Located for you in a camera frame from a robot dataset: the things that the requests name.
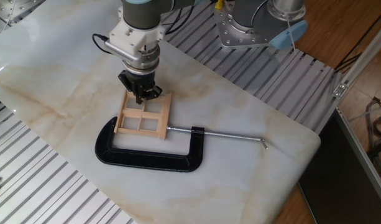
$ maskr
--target metal slotted table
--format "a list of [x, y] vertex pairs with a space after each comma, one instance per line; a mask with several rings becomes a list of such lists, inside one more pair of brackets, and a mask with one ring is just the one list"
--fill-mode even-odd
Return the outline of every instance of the metal slotted table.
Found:
[[[176, 16], [163, 15], [163, 23]], [[298, 49], [222, 48], [208, 2], [166, 40], [316, 133], [339, 103], [332, 93], [341, 74]], [[3, 104], [0, 176], [0, 223], [133, 222]]]

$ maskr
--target wooden floor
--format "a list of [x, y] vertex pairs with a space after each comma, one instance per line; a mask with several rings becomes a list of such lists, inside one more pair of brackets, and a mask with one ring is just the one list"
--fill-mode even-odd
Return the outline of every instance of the wooden floor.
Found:
[[295, 43], [335, 68], [381, 16], [381, 0], [306, 0], [309, 28]]
[[[305, 5], [309, 29], [295, 45], [333, 68], [363, 52], [381, 29], [381, 0], [306, 0]], [[347, 119], [352, 119], [365, 112], [373, 97], [381, 99], [381, 51], [354, 82], [340, 108]], [[351, 126], [368, 151], [366, 119], [354, 121]], [[296, 223], [315, 223], [298, 186], [274, 221], [274, 224]]]

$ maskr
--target blue part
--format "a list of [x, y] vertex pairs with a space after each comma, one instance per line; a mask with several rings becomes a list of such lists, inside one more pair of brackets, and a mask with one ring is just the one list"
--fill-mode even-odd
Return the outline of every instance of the blue part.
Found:
[[151, 0], [126, 0], [126, 2], [131, 4], [145, 4], [148, 3]]
[[[308, 23], [303, 20], [297, 22], [296, 24], [291, 26], [292, 37], [294, 38], [294, 42], [297, 41], [307, 30]], [[291, 46], [291, 36], [290, 36], [290, 28], [287, 28], [285, 31], [281, 32], [279, 35], [274, 37], [270, 42], [274, 48], [282, 50], [289, 46]]]

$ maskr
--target marble surface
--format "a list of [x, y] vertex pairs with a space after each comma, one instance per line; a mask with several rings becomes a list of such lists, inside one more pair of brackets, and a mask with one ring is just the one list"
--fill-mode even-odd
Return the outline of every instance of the marble surface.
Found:
[[[94, 154], [101, 128], [117, 115], [124, 87], [118, 58], [93, 33], [118, 22], [118, 0], [47, 0], [0, 35], [0, 100], [138, 223], [272, 222], [319, 146], [306, 127], [241, 90], [166, 42], [157, 84], [174, 92], [170, 123], [263, 136], [207, 136], [194, 172], [110, 166]], [[186, 154], [190, 135], [167, 140], [117, 135], [119, 147]]]

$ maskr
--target wooden frame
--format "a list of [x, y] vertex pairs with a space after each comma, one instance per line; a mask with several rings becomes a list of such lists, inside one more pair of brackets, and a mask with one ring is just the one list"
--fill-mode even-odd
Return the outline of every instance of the wooden frame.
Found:
[[[172, 93], [169, 93], [165, 96], [160, 96], [153, 100], [144, 101], [144, 103], [142, 104], [142, 109], [128, 108], [128, 102], [131, 98], [135, 99], [134, 94], [125, 91], [124, 97], [122, 97], [120, 111], [117, 116], [117, 123], [116, 127], [114, 128], [114, 133], [141, 134], [146, 136], [155, 136], [165, 140], [165, 137], [167, 136], [168, 118], [170, 116]], [[160, 112], [153, 113], [145, 111], [145, 107], [148, 102], [161, 103]], [[139, 118], [138, 128], [124, 128], [125, 118]], [[151, 131], [141, 129], [143, 119], [157, 120], [157, 130]]]

